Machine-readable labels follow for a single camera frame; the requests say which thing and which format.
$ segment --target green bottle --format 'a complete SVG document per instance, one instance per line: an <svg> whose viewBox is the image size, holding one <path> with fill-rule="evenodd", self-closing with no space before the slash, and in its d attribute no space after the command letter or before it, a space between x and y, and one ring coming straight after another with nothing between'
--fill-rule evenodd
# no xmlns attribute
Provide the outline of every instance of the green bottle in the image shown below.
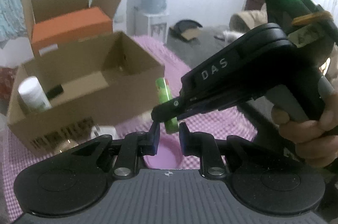
<svg viewBox="0 0 338 224"><path fill-rule="evenodd" d="M156 80L156 88L158 93L158 100L159 103L165 103L172 99L171 92L169 89L169 84L166 79L163 77L160 77ZM168 120L164 123L164 126L166 128L167 134L173 134L179 131L179 123L177 121L177 118L174 117L171 120Z"/></svg>

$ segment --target round black pad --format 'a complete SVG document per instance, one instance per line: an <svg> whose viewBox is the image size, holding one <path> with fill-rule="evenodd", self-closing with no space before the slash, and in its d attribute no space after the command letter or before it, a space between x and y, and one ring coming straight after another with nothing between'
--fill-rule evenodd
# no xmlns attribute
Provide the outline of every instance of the round black pad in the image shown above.
<svg viewBox="0 0 338 224"><path fill-rule="evenodd" d="M76 174L67 169L54 169L45 172L38 179L41 188L48 191L68 190L77 182Z"/></svg>
<svg viewBox="0 0 338 224"><path fill-rule="evenodd" d="M250 208L275 216L292 216L315 209L325 184L308 166L266 169L244 162L231 179L239 200Z"/></svg>

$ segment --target black bracket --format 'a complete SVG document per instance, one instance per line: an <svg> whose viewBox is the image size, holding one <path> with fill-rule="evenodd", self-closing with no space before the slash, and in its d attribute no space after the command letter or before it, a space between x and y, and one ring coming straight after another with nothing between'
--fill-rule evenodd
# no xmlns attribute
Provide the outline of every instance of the black bracket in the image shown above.
<svg viewBox="0 0 338 224"><path fill-rule="evenodd" d="M224 148L226 142L218 141ZM180 124L180 145L184 156L200 158L200 173L209 179L222 179L226 168L213 135L206 132L190 132L185 123Z"/></svg>
<svg viewBox="0 0 338 224"><path fill-rule="evenodd" d="M129 179L135 176L139 170L139 157L157 153L159 132L159 123L154 122L148 132L132 132L124 139L113 140L109 154L118 157L111 174L116 179Z"/></svg>

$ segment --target white bottle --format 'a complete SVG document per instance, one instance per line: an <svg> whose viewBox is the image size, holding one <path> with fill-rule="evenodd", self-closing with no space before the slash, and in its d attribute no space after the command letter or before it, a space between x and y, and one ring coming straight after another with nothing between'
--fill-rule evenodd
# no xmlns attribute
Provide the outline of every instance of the white bottle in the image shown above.
<svg viewBox="0 0 338 224"><path fill-rule="evenodd" d="M18 92L30 111L41 112L52 107L35 76L22 81Z"/></svg>

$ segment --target white cabinet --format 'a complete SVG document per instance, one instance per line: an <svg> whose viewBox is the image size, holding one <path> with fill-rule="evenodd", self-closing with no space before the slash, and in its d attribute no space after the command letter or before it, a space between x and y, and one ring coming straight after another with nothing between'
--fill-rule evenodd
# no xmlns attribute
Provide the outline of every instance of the white cabinet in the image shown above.
<svg viewBox="0 0 338 224"><path fill-rule="evenodd" d="M168 11L160 12L159 14L146 14L138 9L135 11L135 35L148 35L166 44L169 29Z"/></svg>

